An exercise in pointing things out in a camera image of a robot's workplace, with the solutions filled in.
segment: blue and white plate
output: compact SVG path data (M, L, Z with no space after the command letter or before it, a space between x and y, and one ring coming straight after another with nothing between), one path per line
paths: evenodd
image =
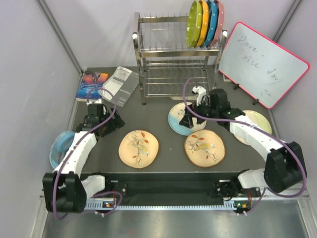
M207 1L209 7L209 30L203 44L204 47L208 47L213 39L214 33L217 27L217 20L218 20L218 7L216 3L213 1Z
M183 118L185 114L185 104L184 103L179 103L175 105L168 114L168 124L170 127L177 132L178 134L181 135L190 135L195 131L202 130L206 126L206 121L203 122L202 124L197 124L197 119L193 118L193 128L188 128L183 125L180 125L179 122Z

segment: wall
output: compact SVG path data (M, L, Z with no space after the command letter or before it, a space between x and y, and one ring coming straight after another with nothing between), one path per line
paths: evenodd
M189 12L193 0L46 0L82 68L136 66L132 44L134 12L141 16ZM273 37L291 0L223 0L224 29L244 21Z
M28 237L79 75L34 0L0 8L0 237Z
M283 139L296 141L303 149L308 173L308 191L317 210L317 1L305 0L279 43L311 63L310 71L274 108Z

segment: stainless steel rack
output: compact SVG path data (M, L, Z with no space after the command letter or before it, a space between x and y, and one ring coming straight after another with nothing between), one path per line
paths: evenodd
M210 90L216 87L227 31L222 31L215 46L188 48L186 28L187 16L140 17L135 13L132 39L143 105L146 97L181 99L184 84L190 77ZM209 56L216 56L212 85L206 72ZM193 86L186 92L188 99Z

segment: decorated plate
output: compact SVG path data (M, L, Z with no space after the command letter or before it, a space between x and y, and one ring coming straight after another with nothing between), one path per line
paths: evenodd
M199 130L185 141L185 151L190 161L199 167L214 166L225 155L222 139L213 131Z
M201 3L195 0L191 6L187 20L187 47L194 47L199 39L203 20L203 7Z
M222 33L222 26L223 26L223 22L224 22L224 6L222 4L222 2L215 0L214 2L217 3L218 6L218 22L217 22L217 28L216 28L216 32L214 34L213 40L210 44L210 46L213 46L217 43L221 33Z
M158 140L147 131L132 131L123 138L119 146L119 157L130 167L144 168L149 166L157 156L158 143Z
M197 43L197 46L201 46L205 40L207 31L208 31L208 22L209 22L209 7L205 0L200 1L203 7L203 22L202 22L202 30L200 31L200 37Z
M202 130L206 126L206 121L203 122L202 124L197 124L197 119L193 118L193 128L188 128L183 125L180 125L179 122L183 118L185 114L185 104L184 103L179 103L175 105L168 114L168 124L170 127L177 132L178 134L181 135L190 135L191 133L197 131L197 130Z
M262 130L266 131L269 134L272 134L272 127L269 123L269 121L260 113L257 113L255 111L250 110L244 110L243 111L246 116L255 124L257 124ZM241 141L243 144L249 145L244 139L242 139L240 136L234 135L239 141Z
M209 7L209 28L208 28L208 33L205 39L205 42L203 44L204 47L209 47L214 33L216 31L216 26L217 26L217 19L218 19L218 8L216 3L213 1L207 1L208 7Z

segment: wire rack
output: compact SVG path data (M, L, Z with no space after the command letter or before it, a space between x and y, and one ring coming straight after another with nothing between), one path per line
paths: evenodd
M187 16L134 16L133 44L139 71L142 104L146 97L171 97L181 99L185 81L196 78L207 89L216 86L207 77L209 56L217 56L214 79L218 78L218 64L226 41L222 40L208 48L188 48L186 45ZM186 95L195 86L189 85Z

